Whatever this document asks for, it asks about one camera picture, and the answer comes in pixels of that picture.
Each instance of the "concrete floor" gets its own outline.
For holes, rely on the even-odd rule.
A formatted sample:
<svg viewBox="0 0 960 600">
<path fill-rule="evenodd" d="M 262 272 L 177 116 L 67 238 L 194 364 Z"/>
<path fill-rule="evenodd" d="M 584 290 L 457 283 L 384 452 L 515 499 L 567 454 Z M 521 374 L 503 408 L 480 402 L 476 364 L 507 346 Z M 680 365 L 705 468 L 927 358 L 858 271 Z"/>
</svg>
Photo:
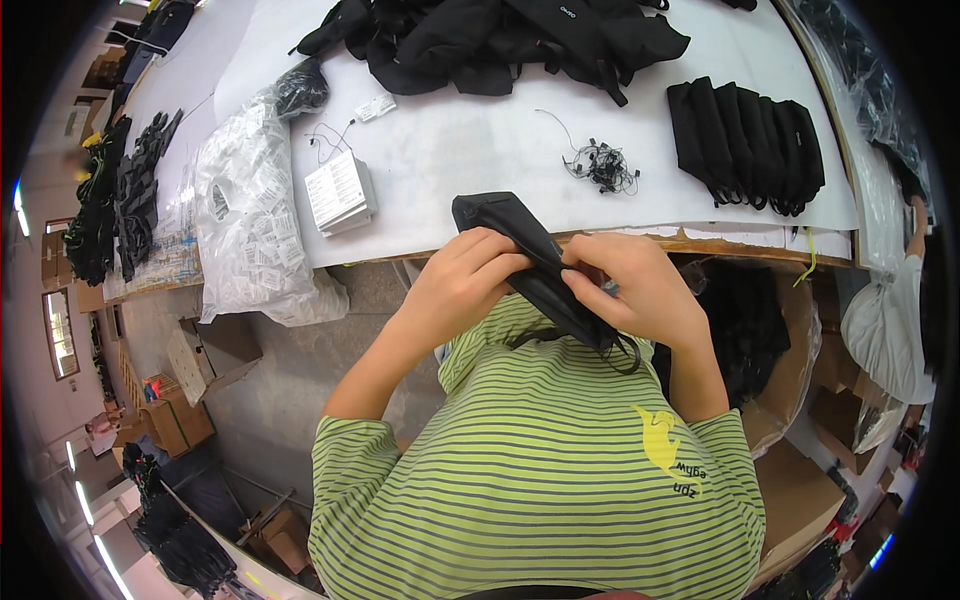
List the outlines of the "concrete floor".
<svg viewBox="0 0 960 600">
<path fill-rule="evenodd" d="M 310 450 L 326 399 L 403 302 L 405 291 L 390 263 L 334 267 L 350 310 L 339 321 L 287 328 L 261 313 L 248 315 L 263 359 L 247 376 L 204 397 L 217 435 L 211 442 L 225 466 L 278 491 L 297 489 L 311 504 Z M 122 319 L 137 374 L 173 375 L 167 341 L 183 317 L 197 317 L 203 287 L 135 296 Z M 385 420 L 398 438 L 413 439 L 444 402 L 431 355 L 396 388 Z M 247 516 L 272 497 L 236 478 L 230 484 Z"/>
</svg>

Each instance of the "white table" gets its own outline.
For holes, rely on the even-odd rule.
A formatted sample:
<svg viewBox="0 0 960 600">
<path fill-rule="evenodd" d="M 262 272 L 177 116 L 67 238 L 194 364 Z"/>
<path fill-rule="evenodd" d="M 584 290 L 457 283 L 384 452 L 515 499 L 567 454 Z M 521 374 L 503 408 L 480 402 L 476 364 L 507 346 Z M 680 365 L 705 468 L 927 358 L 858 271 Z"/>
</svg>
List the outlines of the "white table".
<svg viewBox="0 0 960 600">
<path fill-rule="evenodd" d="M 129 144 L 158 110 L 187 113 L 156 168 L 161 224 L 184 227 L 192 218 L 177 193 L 190 154 L 246 98 L 302 59 L 286 51 L 320 24 L 332 4 L 215 0 L 197 12 L 169 56 L 144 73 L 127 104 L 133 118 Z M 676 30 L 691 36 L 690 45 L 680 59 L 637 72 L 624 89 L 630 100 L 624 108 L 603 90 L 530 64 L 510 96 L 462 95 L 450 85 L 397 98 L 396 110 L 358 122 L 347 142 L 370 166 L 380 212 L 369 226 L 323 238 L 314 227 L 303 183 L 317 168 L 316 149 L 304 134 L 319 122 L 342 131 L 355 108 L 383 91 L 364 62 L 343 48 L 332 52 L 324 61 L 331 89 L 324 111 L 296 119 L 291 128 L 295 202 L 312 266 L 435 250 L 456 234 L 449 212 L 455 195 L 501 189 L 516 192 L 558 233 L 652 232 L 674 240 L 672 249 L 678 252 L 699 247 L 802 260 L 808 257 L 808 242 L 803 231 L 791 240 L 796 224 L 811 226 L 820 262 L 850 264 L 850 230 L 857 227 L 852 192 L 817 85 L 770 0 L 760 0 L 753 12 L 686 0 L 665 15 Z M 706 188 L 677 168 L 665 89 L 704 75 L 714 86 L 736 81 L 810 110 L 827 185 L 799 218 L 784 218 L 769 208 L 714 207 Z M 631 167 L 642 172 L 637 194 L 600 196 L 595 186 L 571 178 L 561 163 L 562 154 L 571 155 L 563 130 L 535 108 L 560 117 L 576 146 L 586 145 L 589 137 L 622 146 Z"/>
</svg>

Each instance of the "yellow kangaroo logo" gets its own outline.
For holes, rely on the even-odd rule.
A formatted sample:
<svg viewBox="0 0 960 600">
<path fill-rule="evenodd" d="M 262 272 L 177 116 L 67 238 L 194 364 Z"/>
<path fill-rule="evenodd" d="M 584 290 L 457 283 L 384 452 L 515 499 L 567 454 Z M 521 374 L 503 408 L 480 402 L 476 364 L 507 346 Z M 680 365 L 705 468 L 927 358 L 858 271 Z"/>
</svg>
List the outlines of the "yellow kangaroo logo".
<svg viewBox="0 0 960 600">
<path fill-rule="evenodd" d="M 670 470 L 673 464 L 677 462 L 677 450 L 680 448 L 680 440 L 670 442 L 668 437 L 670 430 L 677 424 L 673 413 L 657 411 L 654 416 L 636 405 L 634 405 L 634 410 L 643 419 L 643 451 L 650 462 L 659 467 L 674 481 L 696 484 L 698 492 L 702 493 L 703 486 L 700 481 L 692 477 L 684 477 Z"/>
</svg>

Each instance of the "tangle of tag strings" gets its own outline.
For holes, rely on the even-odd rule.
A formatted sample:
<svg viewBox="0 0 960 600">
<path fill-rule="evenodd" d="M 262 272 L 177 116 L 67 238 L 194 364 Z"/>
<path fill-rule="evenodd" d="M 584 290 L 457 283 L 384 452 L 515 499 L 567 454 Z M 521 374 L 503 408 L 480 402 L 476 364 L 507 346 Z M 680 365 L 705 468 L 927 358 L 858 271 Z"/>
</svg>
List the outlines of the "tangle of tag strings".
<svg viewBox="0 0 960 600">
<path fill-rule="evenodd" d="M 564 128 L 566 139 L 570 144 L 570 149 L 576 153 L 571 159 L 561 156 L 564 161 L 564 168 L 574 179 L 590 180 L 600 185 L 600 193 L 618 194 L 625 193 L 627 196 L 634 196 L 637 192 L 636 179 L 640 176 L 639 169 L 631 172 L 627 166 L 627 159 L 623 156 L 622 148 L 613 148 L 606 142 L 597 145 L 594 138 L 583 148 L 574 148 L 573 138 L 570 137 L 570 131 L 567 130 L 564 122 L 549 110 L 535 108 L 536 112 L 545 112 L 549 114 L 560 126 Z"/>
<path fill-rule="evenodd" d="M 314 146 L 314 145 L 317 146 L 317 166 L 318 167 L 324 166 L 330 161 L 331 158 L 333 158 L 333 151 L 339 150 L 340 153 L 342 154 L 344 152 L 344 149 L 340 147 L 341 144 L 344 144 L 350 149 L 351 152 L 353 152 L 353 148 L 350 147 L 350 145 L 347 143 L 344 137 L 347 135 L 347 130 L 349 130 L 350 126 L 353 125 L 354 123 L 356 123 L 356 119 L 350 119 L 350 122 L 347 123 L 346 127 L 344 127 L 344 131 L 342 133 L 333 129 L 326 123 L 317 123 L 317 125 L 314 126 L 312 132 L 303 134 L 304 137 L 309 138 L 311 146 Z M 327 137 L 325 133 L 317 133 L 317 129 L 320 127 L 330 130 L 332 135 L 336 136 L 337 142 L 336 143 L 331 142 L 330 138 Z M 321 156 L 323 155 L 324 144 L 321 142 L 321 140 L 326 142 L 326 145 L 330 147 L 329 152 L 326 153 L 326 158 L 323 158 L 323 159 L 321 159 Z"/>
</svg>

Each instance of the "green striped shirt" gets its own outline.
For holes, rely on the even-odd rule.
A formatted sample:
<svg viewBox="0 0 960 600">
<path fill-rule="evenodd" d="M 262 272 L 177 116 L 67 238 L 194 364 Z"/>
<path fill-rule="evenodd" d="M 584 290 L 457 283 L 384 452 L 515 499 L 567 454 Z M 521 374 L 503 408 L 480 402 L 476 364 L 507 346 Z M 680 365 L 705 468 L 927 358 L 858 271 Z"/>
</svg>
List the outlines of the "green striped shirt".
<svg viewBox="0 0 960 600">
<path fill-rule="evenodd" d="M 309 550 L 332 598 L 743 593 L 765 518 L 738 413 L 685 424 L 640 340 L 632 375 L 569 336 L 506 345 L 549 326 L 513 295 L 453 340 L 446 404 L 402 456 L 383 421 L 321 420 Z"/>
</svg>

